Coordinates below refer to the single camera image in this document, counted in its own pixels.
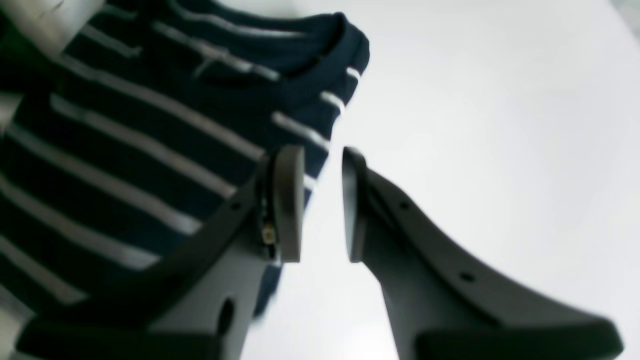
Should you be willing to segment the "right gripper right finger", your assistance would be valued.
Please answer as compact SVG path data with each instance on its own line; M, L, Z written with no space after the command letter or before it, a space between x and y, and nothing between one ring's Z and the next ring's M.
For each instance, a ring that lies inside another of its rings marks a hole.
M380 284L400 360L614 360L624 351L612 321L478 260L349 146L342 193L349 260Z

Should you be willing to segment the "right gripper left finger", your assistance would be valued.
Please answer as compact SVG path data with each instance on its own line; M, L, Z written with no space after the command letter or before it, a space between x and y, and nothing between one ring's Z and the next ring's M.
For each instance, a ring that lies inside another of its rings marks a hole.
M265 269L301 259L305 151L287 145L179 249L30 321L17 360L237 360Z

